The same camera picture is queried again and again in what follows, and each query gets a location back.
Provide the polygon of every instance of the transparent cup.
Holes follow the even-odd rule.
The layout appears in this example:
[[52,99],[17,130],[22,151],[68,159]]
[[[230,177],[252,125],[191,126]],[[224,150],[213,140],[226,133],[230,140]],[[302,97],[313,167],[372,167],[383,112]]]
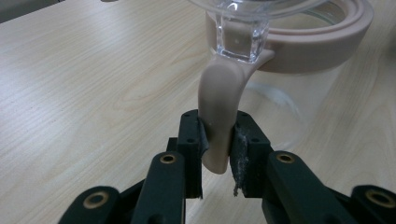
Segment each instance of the transparent cup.
[[213,52],[198,107],[209,142],[203,164],[216,174],[227,169],[237,109],[274,149],[298,143],[373,17],[365,0],[191,1],[206,9]]

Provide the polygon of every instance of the wooden table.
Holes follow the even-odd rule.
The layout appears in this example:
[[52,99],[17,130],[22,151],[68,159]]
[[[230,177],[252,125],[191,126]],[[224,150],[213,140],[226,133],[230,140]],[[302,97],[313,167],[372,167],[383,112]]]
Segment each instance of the wooden table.
[[[343,65],[293,152],[327,186],[396,191],[396,3]],[[56,223],[85,189],[120,191],[197,108],[204,12],[187,1],[67,0],[0,24],[0,223]],[[230,171],[204,171],[187,223],[263,223]]]

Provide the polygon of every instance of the screw hole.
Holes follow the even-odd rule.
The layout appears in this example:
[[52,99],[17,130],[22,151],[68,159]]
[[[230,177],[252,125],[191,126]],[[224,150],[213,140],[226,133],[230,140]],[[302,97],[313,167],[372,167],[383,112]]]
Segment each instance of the screw hole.
[[105,191],[98,191],[92,193],[84,200],[84,207],[87,209],[94,209],[102,206],[108,201],[108,193]]
[[163,155],[160,158],[160,161],[165,164],[174,163],[176,161],[176,157],[174,155]]
[[294,158],[286,153],[278,154],[276,158],[284,163],[294,163]]
[[365,193],[365,196],[370,202],[375,203],[379,206],[386,207],[386,208],[395,208],[396,202],[392,199],[387,193],[375,190],[375,189],[368,189]]

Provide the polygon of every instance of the beige plastic handle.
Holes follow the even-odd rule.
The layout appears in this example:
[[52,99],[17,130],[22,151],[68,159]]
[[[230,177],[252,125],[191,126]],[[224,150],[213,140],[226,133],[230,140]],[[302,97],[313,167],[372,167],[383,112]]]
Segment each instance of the beige plastic handle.
[[204,166],[215,174],[227,170],[228,155],[242,92],[251,75],[274,57],[263,50],[255,63],[238,62],[218,54],[202,73],[198,91],[198,116],[205,126],[209,149],[202,157]]

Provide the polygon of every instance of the beige plastic ring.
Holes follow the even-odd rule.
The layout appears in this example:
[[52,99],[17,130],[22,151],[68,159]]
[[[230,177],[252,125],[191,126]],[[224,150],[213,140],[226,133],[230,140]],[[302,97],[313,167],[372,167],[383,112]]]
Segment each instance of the beige plastic ring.
[[[265,48],[275,57],[259,70],[275,73],[307,73],[335,67],[356,51],[364,37],[374,12],[365,0],[332,0],[344,11],[345,17],[335,25],[314,29],[269,29]],[[207,41],[216,48],[216,24],[206,13]]]

